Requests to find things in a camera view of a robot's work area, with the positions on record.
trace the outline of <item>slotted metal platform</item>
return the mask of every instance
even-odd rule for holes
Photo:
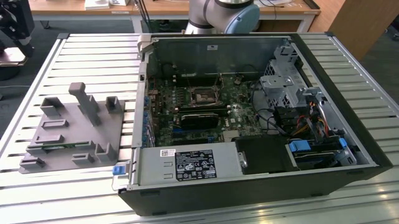
[[[58,39],[0,141],[0,223],[395,223],[399,222],[399,108],[333,37],[300,34],[385,152],[393,168],[328,196],[161,217],[138,217],[112,190],[112,167],[22,175],[17,172],[42,114],[44,97],[74,102],[70,82],[96,100],[125,100],[118,160],[130,157],[138,60],[136,34]],[[313,85],[311,72],[304,70]]]

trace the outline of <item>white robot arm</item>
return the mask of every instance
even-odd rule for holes
[[[249,33],[259,21],[253,0],[189,0],[185,34]]]

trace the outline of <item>blue latch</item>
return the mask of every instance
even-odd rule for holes
[[[288,146],[289,146],[291,152],[311,150],[311,146],[309,146],[309,143],[307,142],[307,140],[292,141]]]
[[[114,166],[112,168],[112,175],[124,175],[125,174],[125,166]]]
[[[340,139],[339,139],[339,143],[341,144],[341,147],[343,147],[343,148],[345,148],[345,147],[348,146],[348,143],[347,143],[347,141],[345,141],[344,138],[340,138]]]

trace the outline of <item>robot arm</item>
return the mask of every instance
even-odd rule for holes
[[[33,54],[29,44],[33,27],[28,0],[0,0],[0,30],[12,39],[25,57],[32,57]],[[0,54],[4,49],[0,41]]]
[[[189,0],[185,34],[249,33],[259,21],[253,0]]]

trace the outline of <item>power supply label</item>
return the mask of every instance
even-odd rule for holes
[[[177,181],[216,178],[212,150],[176,153],[174,164]]]

